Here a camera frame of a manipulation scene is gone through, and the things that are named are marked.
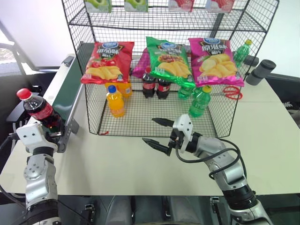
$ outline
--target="cola bottle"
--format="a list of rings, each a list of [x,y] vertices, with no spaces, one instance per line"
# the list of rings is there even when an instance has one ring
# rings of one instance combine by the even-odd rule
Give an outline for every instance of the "cola bottle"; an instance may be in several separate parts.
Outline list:
[[[20,89],[17,96],[24,102],[26,112],[40,121],[50,132],[63,131],[61,116],[43,97],[33,95],[27,88]]]
[[[153,97],[155,93],[155,78],[150,75],[151,68],[146,67],[145,73],[142,77],[142,93],[146,98]]]
[[[156,91],[158,99],[166,99],[169,95],[171,82],[163,79],[158,80],[158,88]]]

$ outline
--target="wire mesh basket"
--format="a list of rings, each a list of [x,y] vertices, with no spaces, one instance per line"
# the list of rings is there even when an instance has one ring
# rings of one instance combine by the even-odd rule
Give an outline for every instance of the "wire mesh basket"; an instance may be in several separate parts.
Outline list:
[[[146,36],[189,45],[188,38],[228,39],[236,51],[251,39],[250,55],[256,56],[278,8],[278,0],[236,0],[231,13],[209,13],[206,0],[196,0],[193,11],[169,12],[168,0],[149,0],[149,12],[125,12],[123,0],[112,0],[111,13],[87,13],[84,0],[62,0],[69,32],[82,74],[91,56],[94,42],[134,41],[131,68],[146,47]],[[239,68],[245,76],[250,66]],[[85,85],[90,132],[97,135],[168,137],[170,130],[151,121],[154,117],[174,120],[187,113],[191,100],[177,98],[179,87],[171,85],[167,99],[146,99],[142,81],[131,77],[133,95],[125,99],[126,114],[114,118],[109,113],[103,85]],[[206,136],[229,136],[237,100],[217,93],[225,85],[214,85],[211,102],[204,115],[192,119],[194,131]]]

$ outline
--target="red label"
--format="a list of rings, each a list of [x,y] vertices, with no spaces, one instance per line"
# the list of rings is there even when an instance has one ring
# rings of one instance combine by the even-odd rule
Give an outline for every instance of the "red label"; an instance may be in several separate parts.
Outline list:
[[[37,113],[29,113],[30,116],[32,116],[33,118],[35,118],[36,120],[42,120],[48,116],[50,116],[53,112],[53,108],[51,105],[49,105],[49,103],[46,103],[46,106],[44,109],[42,109],[41,111],[37,112]]]
[[[171,87],[170,85],[168,85],[168,86],[159,85],[157,90],[165,92],[165,91],[168,91],[170,89],[170,87]]]
[[[155,83],[143,83],[142,87],[148,90],[155,88]]]

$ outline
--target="scissors handle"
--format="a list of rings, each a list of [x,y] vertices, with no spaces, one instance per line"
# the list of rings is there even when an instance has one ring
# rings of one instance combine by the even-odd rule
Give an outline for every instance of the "scissors handle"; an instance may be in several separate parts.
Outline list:
[[[240,89],[235,87],[235,86],[228,86],[223,89],[223,92],[225,93],[225,96],[227,98],[233,99],[233,100],[239,100],[243,97],[243,94],[241,93]]]

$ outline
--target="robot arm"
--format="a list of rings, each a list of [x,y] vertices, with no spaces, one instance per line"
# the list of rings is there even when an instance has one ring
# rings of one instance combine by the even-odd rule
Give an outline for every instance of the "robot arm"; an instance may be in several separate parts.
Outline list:
[[[61,225],[58,215],[57,186],[53,154],[58,145],[46,140],[40,124],[28,124],[17,129],[26,150],[32,154],[24,170],[26,185],[26,224]]]
[[[168,147],[152,139],[143,140],[152,148],[171,154],[176,149],[177,157],[187,163],[205,162],[213,174],[213,178],[229,205],[232,218],[238,224],[273,225],[262,204],[256,199],[254,192],[247,183],[243,167],[234,159],[229,150],[234,150],[238,156],[239,150],[227,149],[224,143],[217,138],[203,137],[198,133],[192,134],[193,124],[187,114],[181,115],[176,121],[162,118],[152,119],[160,125],[172,127]],[[188,151],[198,157],[198,160],[185,160],[180,157],[179,151]]]

